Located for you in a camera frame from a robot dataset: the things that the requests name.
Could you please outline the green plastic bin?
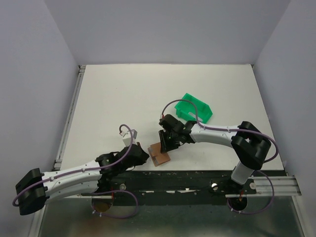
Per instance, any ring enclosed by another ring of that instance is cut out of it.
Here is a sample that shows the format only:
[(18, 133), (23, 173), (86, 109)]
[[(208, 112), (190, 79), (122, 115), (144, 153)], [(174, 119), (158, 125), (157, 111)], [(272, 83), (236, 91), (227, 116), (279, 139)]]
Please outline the green plastic bin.
[(185, 121), (196, 120), (196, 110), (199, 122), (207, 123), (213, 116), (210, 106), (203, 101), (186, 93), (182, 100), (175, 105), (176, 115)]

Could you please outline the tan leather card holder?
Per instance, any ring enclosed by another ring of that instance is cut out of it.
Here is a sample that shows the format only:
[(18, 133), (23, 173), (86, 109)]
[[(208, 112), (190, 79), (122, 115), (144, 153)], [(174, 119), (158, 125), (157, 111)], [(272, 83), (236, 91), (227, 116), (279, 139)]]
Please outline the tan leather card holder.
[(168, 153), (161, 153), (161, 143), (151, 144), (148, 147), (149, 155), (153, 161), (154, 166), (160, 166), (171, 161)]

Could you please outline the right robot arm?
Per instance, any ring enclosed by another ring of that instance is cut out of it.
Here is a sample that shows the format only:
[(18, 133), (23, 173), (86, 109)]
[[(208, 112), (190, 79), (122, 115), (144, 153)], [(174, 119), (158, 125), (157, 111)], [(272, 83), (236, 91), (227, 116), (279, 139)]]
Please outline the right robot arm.
[(182, 123), (167, 114), (159, 120), (161, 152), (173, 151), (183, 144), (211, 143), (232, 148), (239, 162), (227, 181), (228, 190), (234, 194), (245, 188), (247, 179), (260, 170), (271, 147), (271, 141), (252, 123), (243, 121), (239, 126), (208, 127), (190, 120)]

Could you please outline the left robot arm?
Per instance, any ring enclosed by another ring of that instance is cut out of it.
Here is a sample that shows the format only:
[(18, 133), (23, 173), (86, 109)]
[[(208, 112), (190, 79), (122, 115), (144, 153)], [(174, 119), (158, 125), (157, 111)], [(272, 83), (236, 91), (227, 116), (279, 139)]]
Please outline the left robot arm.
[(56, 199), (76, 194), (104, 195), (110, 189), (112, 178), (129, 168), (145, 164), (148, 158), (149, 155), (137, 143), (120, 152), (102, 154), (75, 168), (51, 172), (31, 169), (16, 184), (12, 205), (19, 208), (20, 215), (29, 215)]

